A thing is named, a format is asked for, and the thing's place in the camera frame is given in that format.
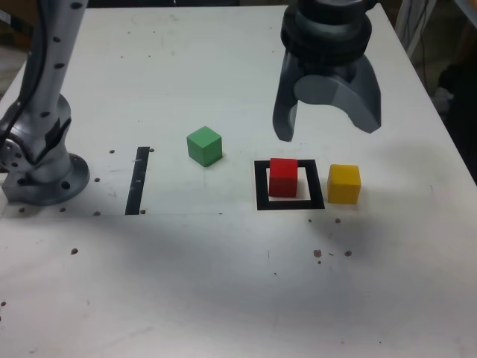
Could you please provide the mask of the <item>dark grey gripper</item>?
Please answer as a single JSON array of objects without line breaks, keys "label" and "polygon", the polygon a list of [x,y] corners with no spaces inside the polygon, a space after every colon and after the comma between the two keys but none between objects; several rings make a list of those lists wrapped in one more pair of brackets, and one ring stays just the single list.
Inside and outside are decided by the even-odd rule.
[{"label": "dark grey gripper", "polygon": [[293,139],[298,100],[337,107],[355,127],[369,134],[381,127],[381,92],[365,56],[340,66],[310,62],[299,65],[298,59],[286,51],[272,116],[275,134],[283,142]]}]

